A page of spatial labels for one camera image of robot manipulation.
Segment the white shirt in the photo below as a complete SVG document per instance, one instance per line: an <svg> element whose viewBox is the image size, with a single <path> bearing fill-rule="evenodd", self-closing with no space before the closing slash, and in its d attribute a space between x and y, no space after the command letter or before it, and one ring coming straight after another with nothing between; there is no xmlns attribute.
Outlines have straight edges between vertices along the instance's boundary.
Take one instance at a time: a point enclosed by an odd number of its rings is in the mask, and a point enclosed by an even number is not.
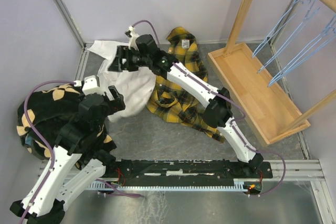
<svg viewBox="0 0 336 224"><path fill-rule="evenodd" d="M97 76L103 88L115 86L117 91L123 95L125 109L108 116L110 122L116 122L121 118L134 116L141 112L155 87L156 76L146 67L137 71L112 72L108 68L115 59L118 46L128 46L127 43L108 40L96 40L88 48L90 52L104 58Z"/></svg>

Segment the yellow plaid shirt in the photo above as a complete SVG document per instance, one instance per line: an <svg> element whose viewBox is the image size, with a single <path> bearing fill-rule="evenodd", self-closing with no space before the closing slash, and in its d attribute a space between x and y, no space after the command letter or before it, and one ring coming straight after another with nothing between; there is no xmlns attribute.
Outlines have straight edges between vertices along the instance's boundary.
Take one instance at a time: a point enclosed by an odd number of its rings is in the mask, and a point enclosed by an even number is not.
<svg viewBox="0 0 336 224"><path fill-rule="evenodd" d="M180 26L172 29L166 40L170 43L167 53L177 58L180 68L189 70L207 83L208 73L199 55L196 37ZM205 108L199 99L185 90L186 84L181 86L180 83L157 76L147 109L167 123L188 126L220 143L225 142L223 133L203 120Z"/></svg>

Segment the wooden clothes rack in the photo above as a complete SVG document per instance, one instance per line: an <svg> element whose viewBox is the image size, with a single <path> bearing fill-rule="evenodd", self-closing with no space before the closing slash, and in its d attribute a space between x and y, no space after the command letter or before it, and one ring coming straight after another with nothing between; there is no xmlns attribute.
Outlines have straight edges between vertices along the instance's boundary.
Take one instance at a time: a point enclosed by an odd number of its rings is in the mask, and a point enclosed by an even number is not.
<svg viewBox="0 0 336 224"><path fill-rule="evenodd" d="M253 0L242 0L225 48L208 53L212 68L234 100L245 110L246 121L259 142L271 145L310 126L308 118L335 100L335 91L301 113L245 43L237 43Z"/></svg>

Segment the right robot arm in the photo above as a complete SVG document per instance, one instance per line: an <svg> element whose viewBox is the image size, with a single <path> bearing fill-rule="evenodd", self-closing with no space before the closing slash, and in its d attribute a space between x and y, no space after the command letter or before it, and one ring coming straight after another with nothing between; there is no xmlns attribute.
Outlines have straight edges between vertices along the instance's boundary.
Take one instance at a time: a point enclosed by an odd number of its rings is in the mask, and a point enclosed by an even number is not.
<svg viewBox="0 0 336 224"><path fill-rule="evenodd" d="M229 108L233 101L225 88L218 89L201 80L172 54L161 50L152 35L132 37L127 46L118 45L109 70L137 71L149 68L155 75L178 84L205 108L204 122L224 135L238 159L238 167L246 177L259 174L263 156L249 143Z"/></svg>

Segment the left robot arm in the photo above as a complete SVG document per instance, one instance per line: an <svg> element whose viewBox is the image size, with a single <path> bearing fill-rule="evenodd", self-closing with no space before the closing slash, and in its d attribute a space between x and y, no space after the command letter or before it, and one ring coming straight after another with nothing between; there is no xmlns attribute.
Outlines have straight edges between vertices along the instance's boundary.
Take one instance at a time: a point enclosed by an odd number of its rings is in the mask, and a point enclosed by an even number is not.
<svg viewBox="0 0 336 224"><path fill-rule="evenodd" d="M115 144L104 122L124 108L114 86L57 80L48 91L31 90L18 110L17 132L48 164L28 195L10 207L21 222L60 223L93 181L115 173Z"/></svg>

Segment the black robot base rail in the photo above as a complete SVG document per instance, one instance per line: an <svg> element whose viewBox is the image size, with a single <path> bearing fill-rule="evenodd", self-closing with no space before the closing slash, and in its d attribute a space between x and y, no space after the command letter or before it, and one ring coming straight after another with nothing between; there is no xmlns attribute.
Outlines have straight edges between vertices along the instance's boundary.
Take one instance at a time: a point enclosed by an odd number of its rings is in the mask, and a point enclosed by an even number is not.
<svg viewBox="0 0 336 224"><path fill-rule="evenodd" d="M241 161L227 159L215 160L130 160L122 159L115 163L114 169L109 169L104 178L121 178L122 184L127 178L157 177L157 176L202 176L232 179L259 180L273 178L269 162L261 162L251 167Z"/></svg>

